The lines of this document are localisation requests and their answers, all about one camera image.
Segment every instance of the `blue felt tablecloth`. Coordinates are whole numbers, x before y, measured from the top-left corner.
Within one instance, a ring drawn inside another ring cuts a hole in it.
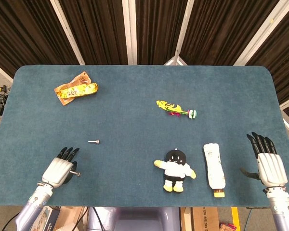
[[[62,106],[53,89],[86,71],[95,95]],[[197,109],[170,116],[156,100]],[[0,126],[0,205],[23,205],[52,159],[79,147],[80,178],[54,190],[50,205],[268,206],[247,133],[270,137],[289,180],[289,141],[272,77],[259,66],[63,66],[20,68]],[[100,139],[101,144],[88,140]],[[203,145],[219,143],[226,176],[224,199],[213,197]],[[178,148],[197,178],[182,194],[163,191],[153,165]]]

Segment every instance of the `black plush head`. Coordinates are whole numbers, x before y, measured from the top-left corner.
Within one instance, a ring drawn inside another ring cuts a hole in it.
[[[186,164],[186,155],[184,152],[180,150],[171,150],[166,154],[165,158],[166,162],[171,161],[175,162],[179,165],[185,165]]]

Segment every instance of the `candy wrapper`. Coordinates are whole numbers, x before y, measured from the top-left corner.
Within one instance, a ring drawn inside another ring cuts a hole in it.
[[[91,79],[85,71],[76,76],[71,82],[54,89],[62,105],[72,102],[76,97],[94,94],[97,91],[97,83],[91,83]]]

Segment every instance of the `metal bolt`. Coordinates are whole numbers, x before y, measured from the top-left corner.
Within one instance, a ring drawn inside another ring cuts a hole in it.
[[[74,174],[74,175],[76,175],[76,176],[78,176],[78,177],[80,177],[80,176],[81,176],[81,173],[80,173],[80,172],[74,172],[74,171],[70,171],[70,173],[72,173],[72,174]]]
[[[99,144],[99,143],[100,143],[100,140],[96,140],[96,141],[88,141],[88,143],[96,143],[96,144]]]

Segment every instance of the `robotic arm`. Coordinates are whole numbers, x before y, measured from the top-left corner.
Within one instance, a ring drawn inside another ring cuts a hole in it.
[[[48,166],[42,176],[42,182],[38,183],[38,187],[15,220],[17,231],[30,230],[39,213],[52,196],[54,188],[69,182],[73,174],[80,177],[80,173],[75,172],[77,162],[71,163],[79,148],[71,153],[72,150],[73,148],[67,149],[65,147]]]
[[[289,231],[289,194],[286,192],[288,182],[283,161],[277,154],[273,142],[261,135],[252,132],[247,138],[252,144],[259,173],[249,173],[240,168],[241,172],[249,178],[261,180],[266,186],[266,194],[278,231]]]

